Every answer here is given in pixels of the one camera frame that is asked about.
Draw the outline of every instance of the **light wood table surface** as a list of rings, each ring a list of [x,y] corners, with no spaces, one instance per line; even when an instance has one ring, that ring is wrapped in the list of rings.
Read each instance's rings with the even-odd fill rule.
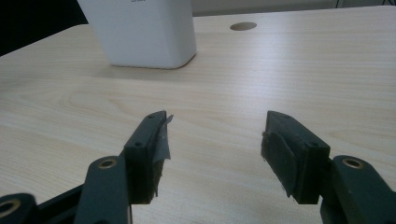
[[[249,31],[230,26],[252,21]],[[167,110],[172,160],[134,223],[320,223],[260,155],[266,112],[299,120],[331,158],[370,162],[396,190],[396,8],[195,18],[198,54],[176,70],[111,66],[80,25],[0,58],[0,195],[38,203],[118,155]]]

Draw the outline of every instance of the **white box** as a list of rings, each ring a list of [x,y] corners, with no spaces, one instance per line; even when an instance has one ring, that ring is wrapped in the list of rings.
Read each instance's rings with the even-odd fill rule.
[[[177,68],[196,53],[190,0],[78,3],[111,64]]]

